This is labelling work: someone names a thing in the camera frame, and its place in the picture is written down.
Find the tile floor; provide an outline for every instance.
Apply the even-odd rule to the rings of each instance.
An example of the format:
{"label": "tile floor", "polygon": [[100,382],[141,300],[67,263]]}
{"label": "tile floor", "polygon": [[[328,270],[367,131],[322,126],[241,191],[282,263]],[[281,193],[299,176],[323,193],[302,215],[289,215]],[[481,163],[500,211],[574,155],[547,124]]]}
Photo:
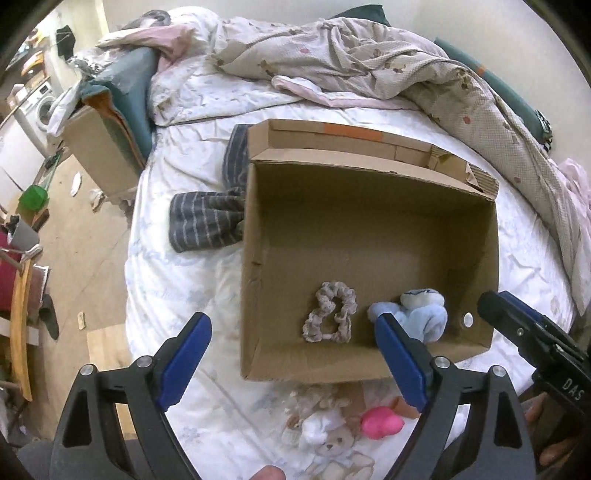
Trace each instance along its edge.
{"label": "tile floor", "polygon": [[[78,171],[82,187],[71,197]],[[44,251],[37,263],[51,267],[48,293],[60,337],[53,341],[39,325],[41,345],[29,352],[33,402],[26,418],[45,439],[53,438],[78,369],[89,361],[87,331],[125,321],[128,220],[108,202],[93,213],[88,192],[95,187],[74,156],[64,160],[49,189],[50,218],[40,231]],[[85,313],[86,330],[78,329],[78,312]]]}

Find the pink heart-shaped object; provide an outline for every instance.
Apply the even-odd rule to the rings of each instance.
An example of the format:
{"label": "pink heart-shaped object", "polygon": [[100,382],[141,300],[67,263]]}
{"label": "pink heart-shaped object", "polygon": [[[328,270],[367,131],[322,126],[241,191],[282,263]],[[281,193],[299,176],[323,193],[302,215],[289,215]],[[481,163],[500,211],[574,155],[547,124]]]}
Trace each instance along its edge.
{"label": "pink heart-shaped object", "polygon": [[375,407],[361,417],[361,431],[372,440],[379,440],[388,435],[395,435],[404,427],[402,417],[388,407]]}

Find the beige scrunchie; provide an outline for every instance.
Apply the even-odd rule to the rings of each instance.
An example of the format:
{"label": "beige scrunchie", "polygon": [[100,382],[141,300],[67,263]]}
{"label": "beige scrunchie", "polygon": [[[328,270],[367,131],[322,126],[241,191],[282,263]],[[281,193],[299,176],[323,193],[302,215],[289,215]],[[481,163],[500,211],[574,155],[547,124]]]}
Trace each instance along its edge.
{"label": "beige scrunchie", "polygon": [[[322,333],[320,325],[336,308],[333,298],[339,298],[343,302],[340,312],[335,315],[335,322],[339,328],[335,333]],[[304,339],[307,342],[320,342],[332,340],[337,343],[347,343],[351,340],[351,315],[357,312],[355,302],[355,290],[349,288],[341,281],[325,281],[320,290],[316,292],[319,307],[314,309],[304,324]]]}

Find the red cushion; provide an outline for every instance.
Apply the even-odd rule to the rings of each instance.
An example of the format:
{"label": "red cushion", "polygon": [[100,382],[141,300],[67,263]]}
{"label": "red cushion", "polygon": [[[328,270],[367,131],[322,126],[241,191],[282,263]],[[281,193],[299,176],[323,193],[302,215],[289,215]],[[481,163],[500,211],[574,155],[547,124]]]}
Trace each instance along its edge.
{"label": "red cushion", "polygon": [[[0,248],[8,248],[8,239],[4,232],[0,231]],[[19,261],[19,254],[9,254],[14,260]],[[17,269],[8,262],[0,259],[0,311],[9,312],[12,306],[12,291],[14,290],[14,278]]]}

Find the bed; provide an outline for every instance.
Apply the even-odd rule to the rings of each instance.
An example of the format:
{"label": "bed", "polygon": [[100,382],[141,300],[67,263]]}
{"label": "bed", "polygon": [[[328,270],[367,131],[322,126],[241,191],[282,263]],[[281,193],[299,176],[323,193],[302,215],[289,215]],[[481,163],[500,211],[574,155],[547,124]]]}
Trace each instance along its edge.
{"label": "bed", "polygon": [[[150,107],[158,126],[154,148],[138,186],[125,265],[128,288],[126,332],[134,358],[154,354],[179,333],[194,312],[213,323],[213,340],[181,402],[168,420],[189,459],[205,478],[250,478],[267,464],[287,478],[369,480],[383,478],[410,436],[415,420],[401,433],[374,441],[357,438],[336,460],[281,441],[285,406],[297,385],[249,382],[239,369],[239,306],[242,244],[176,253],[168,240],[172,196],[194,190],[221,192],[222,158],[233,126],[267,118],[317,120],[360,125],[430,142],[493,175],[499,231],[499,290],[508,290],[568,330],[575,305],[560,251],[530,203],[486,160],[449,135],[419,110],[325,108],[276,90],[267,80],[222,73],[211,59],[212,36],[221,20],[199,7],[170,12],[173,24],[195,28],[197,47],[152,79]],[[489,351],[461,363],[486,371],[506,368],[518,393],[531,384],[533,369],[498,332]],[[366,381],[367,407],[390,402],[392,380]],[[450,439],[465,424],[460,408]],[[362,458],[367,468],[356,468]],[[330,476],[326,466],[342,467]]]}

